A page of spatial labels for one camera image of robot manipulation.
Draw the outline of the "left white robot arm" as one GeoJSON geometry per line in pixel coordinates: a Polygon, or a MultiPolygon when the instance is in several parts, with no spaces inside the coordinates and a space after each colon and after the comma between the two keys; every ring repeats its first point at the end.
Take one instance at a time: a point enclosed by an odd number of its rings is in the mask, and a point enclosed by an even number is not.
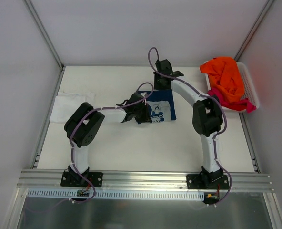
{"type": "Polygon", "coordinates": [[[88,102],[82,103],[64,126],[71,146],[68,173],[77,186],[88,181],[89,145],[102,124],[125,123],[135,119],[137,123],[151,123],[147,99],[151,93],[135,92],[128,100],[112,107],[94,108],[88,102]]]}

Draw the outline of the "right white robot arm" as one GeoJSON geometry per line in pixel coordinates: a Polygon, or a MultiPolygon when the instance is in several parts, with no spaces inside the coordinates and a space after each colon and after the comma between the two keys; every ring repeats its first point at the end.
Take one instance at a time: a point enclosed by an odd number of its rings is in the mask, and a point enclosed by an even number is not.
{"type": "Polygon", "coordinates": [[[219,150],[216,134],[223,124],[222,111],[216,98],[199,92],[186,82],[180,71],[173,71],[171,63],[166,59],[157,60],[154,70],[154,86],[156,89],[171,89],[192,106],[192,125],[201,137],[203,165],[200,177],[194,182],[202,183],[206,188],[214,188],[224,175],[217,159],[219,150]]]}

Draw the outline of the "blue t shirt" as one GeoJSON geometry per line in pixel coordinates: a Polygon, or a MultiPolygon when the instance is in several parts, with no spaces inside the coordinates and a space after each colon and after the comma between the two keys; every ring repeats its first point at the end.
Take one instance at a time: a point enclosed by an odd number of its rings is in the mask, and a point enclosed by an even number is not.
{"type": "Polygon", "coordinates": [[[152,123],[175,121],[177,119],[172,90],[156,90],[146,100],[152,123]]]}

